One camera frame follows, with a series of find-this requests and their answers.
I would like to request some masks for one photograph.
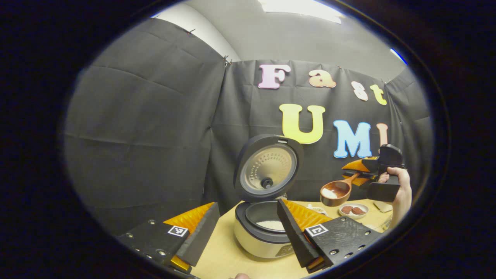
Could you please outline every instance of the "wooden ladle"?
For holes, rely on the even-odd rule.
[[[328,207],[337,207],[345,203],[351,193],[351,182],[360,175],[356,172],[353,176],[329,182],[320,189],[320,201]]]

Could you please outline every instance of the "brown food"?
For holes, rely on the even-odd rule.
[[[350,214],[351,209],[353,209],[353,207],[351,207],[351,206],[345,206],[345,207],[343,207],[343,209],[341,209],[341,211],[344,214]]]
[[[353,208],[351,210],[351,212],[353,212],[356,215],[363,215],[363,214],[365,214],[365,211],[361,210],[360,208]]]

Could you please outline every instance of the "wooden table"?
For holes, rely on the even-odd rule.
[[[321,207],[331,218],[340,216],[339,207],[326,207],[321,202],[295,203]],[[392,210],[383,213],[368,199],[346,203],[366,205],[369,212],[357,221],[377,232],[384,232],[384,224],[391,216]],[[234,278],[238,273],[245,273],[251,279],[293,279],[309,275],[305,268],[300,267],[294,253],[277,259],[262,259],[245,251],[234,236],[235,208],[220,217],[198,264],[192,268],[192,275],[201,279],[228,279]]]

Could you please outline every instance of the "rice cooker lid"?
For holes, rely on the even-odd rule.
[[[250,138],[236,161],[236,194],[251,203],[283,195],[294,183],[302,158],[303,148],[294,139],[277,135]]]

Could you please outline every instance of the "ceiling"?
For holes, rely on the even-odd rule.
[[[266,13],[257,0],[187,0],[231,44],[241,60],[317,62],[355,70],[385,82],[405,64],[357,20],[341,24],[290,13]]]

